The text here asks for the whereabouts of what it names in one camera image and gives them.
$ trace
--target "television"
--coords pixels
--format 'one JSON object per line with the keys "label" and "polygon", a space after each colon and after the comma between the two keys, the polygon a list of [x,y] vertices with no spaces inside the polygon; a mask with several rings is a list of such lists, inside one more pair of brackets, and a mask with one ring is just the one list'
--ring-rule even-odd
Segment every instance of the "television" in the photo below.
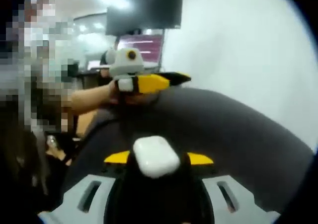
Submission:
{"label": "television", "polygon": [[181,27],[182,0],[124,0],[107,10],[106,35],[122,36],[144,29]]}

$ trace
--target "gray plastic panel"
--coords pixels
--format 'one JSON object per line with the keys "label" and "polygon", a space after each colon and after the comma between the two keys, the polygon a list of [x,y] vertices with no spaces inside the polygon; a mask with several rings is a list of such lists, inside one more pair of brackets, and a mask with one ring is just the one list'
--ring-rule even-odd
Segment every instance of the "gray plastic panel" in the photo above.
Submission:
{"label": "gray plastic panel", "polygon": [[[51,213],[41,213],[39,217],[46,224],[103,224],[104,212],[114,178],[88,175],[64,194],[63,203]],[[100,186],[87,213],[79,206],[87,197],[94,183]]]}
{"label": "gray plastic panel", "polygon": [[[213,206],[215,224],[269,224],[279,217],[277,212],[265,212],[258,207],[254,195],[230,176],[203,179],[203,183]],[[229,195],[234,212],[229,210],[219,185]]]}

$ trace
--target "yellow panel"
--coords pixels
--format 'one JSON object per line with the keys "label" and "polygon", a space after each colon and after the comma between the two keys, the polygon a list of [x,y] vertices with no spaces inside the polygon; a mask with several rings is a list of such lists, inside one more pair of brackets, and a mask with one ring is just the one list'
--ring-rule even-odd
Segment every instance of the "yellow panel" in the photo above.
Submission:
{"label": "yellow panel", "polygon": [[[107,157],[104,162],[106,163],[127,163],[127,158],[129,151],[124,151],[120,153],[114,153],[111,156]],[[210,158],[197,154],[197,153],[188,153],[190,157],[191,165],[204,165],[204,164],[213,164],[213,160]]]}
{"label": "yellow panel", "polygon": [[165,90],[170,86],[170,81],[156,74],[139,75],[138,88],[140,93],[154,93]]}
{"label": "yellow panel", "polygon": [[206,157],[205,155],[197,153],[188,153],[190,157],[191,165],[203,165],[203,164],[213,164],[213,160]]}
{"label": "yellow panel", "polygon": [[104,162],[105,163],[127,163],[128,155],[129,155],[129,151],[114,153],[111,156],[107,157],[104,160]]}

